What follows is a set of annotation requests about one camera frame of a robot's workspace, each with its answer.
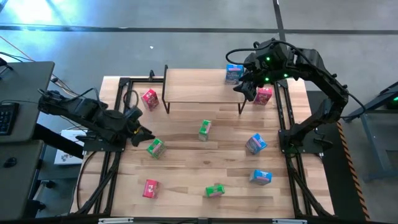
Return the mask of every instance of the gray floor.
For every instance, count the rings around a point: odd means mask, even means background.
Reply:
[[[397,30],[395,0],[279,0],[285,29]],[[8,0],[0,25],[84,27],[277,29],[272,0]],[[46,32],[0,30],[0,35],[35,60],[55,62],[54,74],[77,92],[100,88],[104,75],[162,74],[171,68],[224,68],[224,55],[270,34],[199,32]],[[397,81],[397,35],[287,34],[298,47],[317,49],[327,69],[338,74],[362,102]],[[20,55],[0,40],[1,51]],[[236,54],[242,60],[246,54]],[[307,83],[308,90],[317,87]],[[358,105],[350,100],[347,114]],[[39,122],[54,131],[70,126],[53,116]],[[374,162],[359,121],[343,123],[354,166],[366,175]],[[398,179],[361,183],[372,220],[398,222]]]

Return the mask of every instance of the green box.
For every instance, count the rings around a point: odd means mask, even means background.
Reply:
[[[199,129],[199,140],[207,141],[207,139],[209,139],[210,127],[211,127],[211,121],[203,120]]]
[[[152,155],[153,158],[158,159],[160,155],[166,151],[166,147],[160,139],[155,139],[154,142],[147,148],[147,151]]]
[[[217,197],[225,193],[224,186],[222,184],[214,185],[206,188],[207,197]]]

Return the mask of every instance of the wooden table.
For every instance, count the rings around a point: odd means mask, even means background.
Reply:
[[[169,113],[170,103],[235,103],[242,113],[244,95],[225,85],[225,69],[183,69],[165,66],[164,101]]]
[[[114,106],[119,78],[104,77],[103,80],[100,97],[110,108]],[[295,120],[301,122],[311,113],[304,82],[288,79],[288,84]],[[148,88],[159,96],[162,93],[161,83],[134,84],[140,95]],[[152,112],[145,110],[141,102],[139,107],[144,112],[139,121],[165,142],[167,151],[155,160],[146,151],[150,141],[142,142],[139,147],[127,142],[119,166],[112,216],[294,217],[285,158],[279,150],[275,94],[265,107],[248,103],[241,115],[236,112],[236,104],[174,103],[170,114],[162,105]],[[203,119],[212,121],[207,142],[198,140]],[[259,133],[268,143],[255,156],[244,147],[254,133]],[[81,204],[98,185],[103,156],[104,153],[97,153],[83,173],[79,189]],[[324,208],[333,213],[321,160],[303,154],[303,164],[309,189]],[[265,186],[249,183],[249,173],[253,169],[272,172],[272,183]],[[162,183],[157,199],[142,197],[146,179]],[[216,183],[225,186],[225,194],[219,198],[205,198],[205,187]],[[298,195],[304,211],[300,190]]]

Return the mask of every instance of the small box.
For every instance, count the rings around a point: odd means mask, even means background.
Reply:
[[[142,196],[147,198],[156,198],[158,189],[159,189],[159,182],[156,180],[148,179],[145,182],[144,193],[142,194]]]
[[[257,95],[254,99],[253,104],[255,105],[266,105],[269,99],[272,97],[272,88],[258,88]]]
[[[211,121],[203,120],[199,129],[199,140],[207,141],[207,139],[209,139],[210,127],[211,127]]]
[[[206,197],[217,197],[225,193],[224,186],[222,184],[214,185],[206,188]]]
[[[243,76],[243,65],[226,65],[226,76],[225,84],[237,85],[239,84],[239,78]]]
[[[144,104],[147,110],[152,111],[158,104],[159,100],[157,99],[156,92],[152,89],[149,89],[142,97],[142,103]]]
[[[154,142],[147,148],[147,151],[152,155],[153,158],[158,159],[160,155],[166,151],[166,146],[160,139],[155,139]]]
[[[259,185],[266,185],[271,183],[272,180],[272,173],[261,171],[261,170],[254,170],[249,178],[249,181]]]
[[[259,151],[267,147],[267,143],[261,138],[259,133],[256,133],[247,141],[246,147],[251,153],[257,154]]]

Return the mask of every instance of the keyboard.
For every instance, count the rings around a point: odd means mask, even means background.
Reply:
[[[3,103],[0,105],[0,136],[11,135],[18,108],[19,103]]]

